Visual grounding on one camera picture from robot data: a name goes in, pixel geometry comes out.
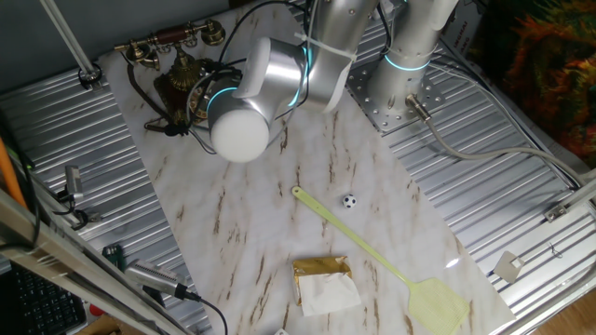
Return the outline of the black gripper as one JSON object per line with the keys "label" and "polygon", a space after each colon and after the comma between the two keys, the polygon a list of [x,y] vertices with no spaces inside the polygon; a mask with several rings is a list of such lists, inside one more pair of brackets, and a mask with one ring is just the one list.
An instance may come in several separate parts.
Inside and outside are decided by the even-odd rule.
{"label": "black gripper", "polygon": [[233,81],[239,82],[241,80],[241,71],[234,66],[222,65],[219,62],[210,63],[205,66],[207,72],[204,85],[208,86],[217,81],[230,78]]}

